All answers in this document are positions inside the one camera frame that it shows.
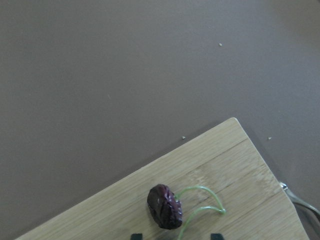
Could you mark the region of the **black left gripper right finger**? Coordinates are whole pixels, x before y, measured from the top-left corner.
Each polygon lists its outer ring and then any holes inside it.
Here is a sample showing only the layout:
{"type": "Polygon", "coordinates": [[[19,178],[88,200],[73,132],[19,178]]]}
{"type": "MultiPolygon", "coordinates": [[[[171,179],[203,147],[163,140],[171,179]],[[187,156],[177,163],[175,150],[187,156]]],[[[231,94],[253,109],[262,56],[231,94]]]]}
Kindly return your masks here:
{"type": "Polygon", "coordinates": [[[222,234],[221,233],[211,233],[210,240],[222,240],[222,234]]]}

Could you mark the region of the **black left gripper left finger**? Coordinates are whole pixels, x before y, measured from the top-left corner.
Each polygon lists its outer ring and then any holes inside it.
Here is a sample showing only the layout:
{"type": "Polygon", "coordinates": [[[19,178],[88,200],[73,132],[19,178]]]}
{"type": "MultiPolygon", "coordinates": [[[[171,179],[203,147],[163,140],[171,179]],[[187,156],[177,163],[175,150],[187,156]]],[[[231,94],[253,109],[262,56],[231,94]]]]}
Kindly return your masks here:
{"type": "Polygon", "coordinates": [[[143,234],[142,233],[133,233],[131,235],[131,240],[143,240],[143,234]]]}

